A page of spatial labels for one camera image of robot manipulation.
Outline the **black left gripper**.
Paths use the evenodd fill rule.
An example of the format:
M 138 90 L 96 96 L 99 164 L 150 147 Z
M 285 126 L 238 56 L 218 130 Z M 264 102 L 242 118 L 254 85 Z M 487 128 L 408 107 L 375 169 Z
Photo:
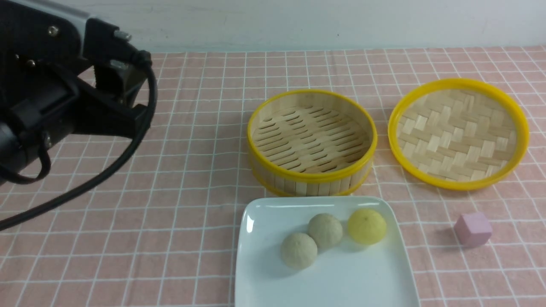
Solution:
M 81 59 L 47 64 L 1 52 L 1 179 L 29 179 L 21 171 L 35 160 L 43 179 L 49 149 L 71 134 L 134 139 L 149 130 L 148 107 L 135 104 L 144 72 L 93 65 L 93 87 L 78 77 L 85 70 Z

